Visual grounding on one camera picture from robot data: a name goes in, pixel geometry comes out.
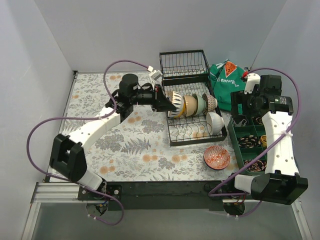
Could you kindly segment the cream bowl with blue pattern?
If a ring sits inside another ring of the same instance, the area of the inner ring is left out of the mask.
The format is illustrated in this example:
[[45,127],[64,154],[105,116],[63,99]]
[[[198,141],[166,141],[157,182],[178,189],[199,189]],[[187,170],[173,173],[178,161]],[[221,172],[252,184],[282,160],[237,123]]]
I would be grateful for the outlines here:
[[168,117],[169,118],[180,117],[184,111],[184,105],[185,105],[183,96],[179,92],[170,91],[168,98],[171,101],[171,103],[176,107],[176,110],[168,111],[167,113]]

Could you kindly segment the brown patterned bowl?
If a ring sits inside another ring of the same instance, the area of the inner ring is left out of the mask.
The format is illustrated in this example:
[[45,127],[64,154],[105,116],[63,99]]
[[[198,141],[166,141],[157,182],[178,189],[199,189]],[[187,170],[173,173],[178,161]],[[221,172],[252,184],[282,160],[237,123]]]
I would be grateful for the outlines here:
[[208,112],[214,112],[215,109],[218,107],[218,101],[215,97],[211,94],[203,93],[202,98],[205,101],[205,108],[203,113],[207,114]]

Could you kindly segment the cream ceramic bowl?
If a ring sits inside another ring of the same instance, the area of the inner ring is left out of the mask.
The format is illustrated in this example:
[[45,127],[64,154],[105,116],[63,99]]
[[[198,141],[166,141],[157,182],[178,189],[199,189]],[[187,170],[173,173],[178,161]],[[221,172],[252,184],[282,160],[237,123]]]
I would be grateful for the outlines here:
[[191,95],[184,95],[183,98],[185,103],[185,116],[190,117],[197,111],[198,102]]

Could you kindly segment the mint green bowl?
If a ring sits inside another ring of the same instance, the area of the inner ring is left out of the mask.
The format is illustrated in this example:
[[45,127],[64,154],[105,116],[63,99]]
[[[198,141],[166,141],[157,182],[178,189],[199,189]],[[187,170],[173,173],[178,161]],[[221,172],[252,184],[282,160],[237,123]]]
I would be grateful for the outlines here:
[[192,94],[192,96],[196,99],[196,102],[197,102],[196,111],[194,112],[193,116],[197,116],[205,110],[206,101],[199,94],[194,93]]

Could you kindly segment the black wire dish rack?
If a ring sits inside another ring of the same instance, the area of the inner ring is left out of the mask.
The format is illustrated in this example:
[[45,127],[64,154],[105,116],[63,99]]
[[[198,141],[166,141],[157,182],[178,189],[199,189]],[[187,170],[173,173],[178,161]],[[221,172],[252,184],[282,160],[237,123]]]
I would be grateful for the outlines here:
[[[167,51],[159,53],[162,86],[166,92],[175,91],[181,95],[210,94],[214,96],[210,81],[210,66],[202,49]],[[223,127],[219,133],[211,134],[206,115],[167,117],[170,145],[222,142],[227,137]]]

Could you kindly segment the orange patterned bowl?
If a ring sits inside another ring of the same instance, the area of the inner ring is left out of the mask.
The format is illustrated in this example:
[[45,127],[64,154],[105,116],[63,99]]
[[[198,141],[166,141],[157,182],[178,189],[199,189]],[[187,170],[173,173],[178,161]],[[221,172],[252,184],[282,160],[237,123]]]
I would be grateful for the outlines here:
[[229,165],[231,157],[224,147],[213,145],[204,151],[203,159],[210,169],[223,170]]

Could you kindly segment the cream bowl with yellow stripe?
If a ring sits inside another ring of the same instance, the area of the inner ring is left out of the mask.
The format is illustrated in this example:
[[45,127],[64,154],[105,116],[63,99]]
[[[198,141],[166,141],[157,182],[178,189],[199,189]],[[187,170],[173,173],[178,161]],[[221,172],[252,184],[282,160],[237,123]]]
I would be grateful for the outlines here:
[[180,111],[180,113],[177,117],[179,118],[179,117],[183,116],[185,114],[185,111],[186,111],[186,103],[184,102],[182,110]]

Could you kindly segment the white ribbed bowl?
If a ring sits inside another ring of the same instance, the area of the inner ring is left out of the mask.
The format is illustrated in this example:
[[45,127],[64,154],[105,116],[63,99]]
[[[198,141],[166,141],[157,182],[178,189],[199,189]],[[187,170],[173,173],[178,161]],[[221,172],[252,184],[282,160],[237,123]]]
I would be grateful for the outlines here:
[[225,126],[224,119],[215,112],[208,112],[206,114],[206,122],[210,126],[209,130],[211,135],[219,134],[222,128]]

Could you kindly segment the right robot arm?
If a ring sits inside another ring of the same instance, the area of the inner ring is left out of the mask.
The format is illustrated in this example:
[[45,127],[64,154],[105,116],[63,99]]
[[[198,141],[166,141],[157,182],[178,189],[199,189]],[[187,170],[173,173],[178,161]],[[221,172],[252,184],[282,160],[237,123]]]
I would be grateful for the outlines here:
[[292,99],[282,95],[279,75],[247,73],[244,81],[244,90],[230,95],[231,115],[234,120],[262,118],[267,163],[263,174],[235,176],[226,186],[227,195],[237,199],[246,192],[255,200],[291,205],[308,188],[308,180],[299,174],[288,129],[294,113]]

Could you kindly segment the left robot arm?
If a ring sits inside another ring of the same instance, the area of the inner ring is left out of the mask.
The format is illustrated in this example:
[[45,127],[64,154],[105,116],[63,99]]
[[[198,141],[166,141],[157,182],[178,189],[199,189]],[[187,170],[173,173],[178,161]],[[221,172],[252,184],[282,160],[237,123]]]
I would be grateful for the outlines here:
[[176,107],[165,96],[163,88],[156,83],[162,76],[155,70],[149,74],[149,82],[139,87],[138,76],[125,74],[119,88],[111,93],[110,100],[95,116],[68,135],[58,134],[53,140],[49,165],[72,183],[89,188],[95,200],[106,196],[104,179],[91,171],[86,162],[86,153],[107,131],[122,123],[135,105],[149,105],[154,112],[168,112]]

